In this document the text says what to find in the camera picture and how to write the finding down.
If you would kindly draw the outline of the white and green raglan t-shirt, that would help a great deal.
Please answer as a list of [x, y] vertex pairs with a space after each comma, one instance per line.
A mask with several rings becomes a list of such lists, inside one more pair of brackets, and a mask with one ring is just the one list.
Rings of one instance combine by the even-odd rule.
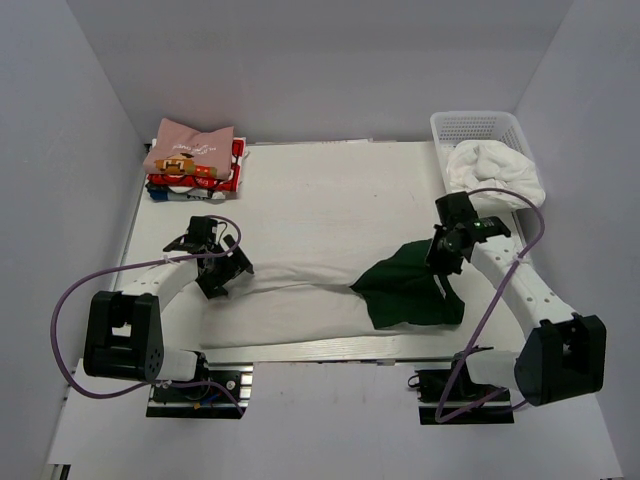
[[456, 327], [465, 303], [427, 266], [430, 245], [260, 262], [209, 302], [200, 343], [232, 348]]

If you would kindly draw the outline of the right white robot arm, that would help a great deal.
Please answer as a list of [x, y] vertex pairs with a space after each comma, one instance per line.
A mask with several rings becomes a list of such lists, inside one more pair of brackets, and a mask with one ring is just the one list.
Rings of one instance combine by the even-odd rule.
[[[496, 393], [516, 390], [529, 405], [541, 406], [600, 391], [607, 339], [602, 320], [581, 315], [562, 301], [527, 263], [531, 248], [519, 246], [500, 218], [480, 216], [469, 193], [447, 194], [437, 200], [436, 209], [439, 222], [427, 266], [449, 276], [469, 263], [495, 289], [467, 346], [454, 357], [441, 398], [454, 390], [472, 399], [489, 385]], [[476, 345], [499, 301], [523, 333], [525, 343], [518, 352]]]

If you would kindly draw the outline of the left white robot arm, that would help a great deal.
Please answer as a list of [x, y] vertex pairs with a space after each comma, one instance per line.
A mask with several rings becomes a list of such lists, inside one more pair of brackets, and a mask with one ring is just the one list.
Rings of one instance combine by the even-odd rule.
[[89, 310], [83, 365], [93, 377], [171, 382], [188, 398], [199, 399], [211, 387], [206, 356], [164, 344], [161, 314], [187, 286], [195, 284], [208, 300], [229, 294], [228, 284], [254, 269], [240, 247], [241, 234], [227, 234], [219, 216], [193, 216], [186, 232], [163, 249], [183, 252], [168, 258], [119, 291], [100, 291]]

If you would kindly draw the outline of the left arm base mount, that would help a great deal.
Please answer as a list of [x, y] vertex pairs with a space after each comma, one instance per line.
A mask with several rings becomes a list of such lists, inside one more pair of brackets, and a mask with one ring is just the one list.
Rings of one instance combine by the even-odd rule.
[[151, 389], [146, 407], [147, 418], [169, 419], [241, 419], [251, 397], [254, 367], [247, 365], [214, 365], [209, 369], [210, 381], [224, 387], [238, 403], [241, 411], [218, 387], [161, 387]]

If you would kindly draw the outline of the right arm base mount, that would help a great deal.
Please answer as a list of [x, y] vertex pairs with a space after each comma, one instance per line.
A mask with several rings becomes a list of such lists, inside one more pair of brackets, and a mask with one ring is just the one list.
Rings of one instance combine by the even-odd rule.
[[[446, 387], [450, 372], [445, 369], [417, 370], [407, 381], [407, 386], [418, 397], [419, 421], [422, 426], [436, 426], [436, 409]], [[467, 404], [498, 392], [491, 385], [471, 382], [463, 370], [444, 404], [442, 415], [448, 415]], [[482, 405], [456, 416], [446, 425], [506, 425], [514, 423], [511, 411], [511, 396], [508, 390], [492, 397]]]

